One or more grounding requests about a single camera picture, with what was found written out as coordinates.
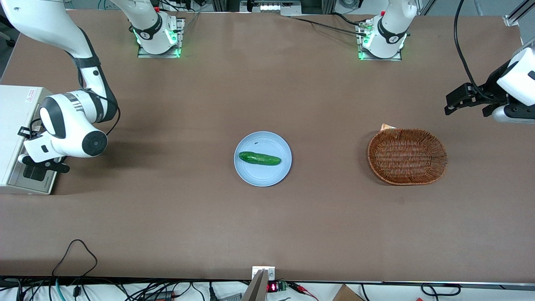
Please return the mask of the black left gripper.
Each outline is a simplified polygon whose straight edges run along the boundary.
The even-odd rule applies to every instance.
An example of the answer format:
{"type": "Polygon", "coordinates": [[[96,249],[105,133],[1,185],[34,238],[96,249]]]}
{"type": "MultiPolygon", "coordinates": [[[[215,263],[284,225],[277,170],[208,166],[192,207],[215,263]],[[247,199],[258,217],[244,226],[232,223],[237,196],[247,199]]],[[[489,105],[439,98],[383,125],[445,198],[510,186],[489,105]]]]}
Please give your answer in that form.
{"type": "Polygon", "coordinates": [[[495,109],[499,108],[499,105],[508,104],[510,100],[508,93],[497,84],[497,80],[505,73],[508,65],[509,62],[505,62],[494,70],[488,76],[486,82],[478,86],[480,93],[476,94],[472,84],[464,83],[447,94],[447,105],[444,108],[445,115],[451,115],[461,108],[473,107],[477,104],[489,104],[483,108],[483,116],[489,117],[495,109]]]}

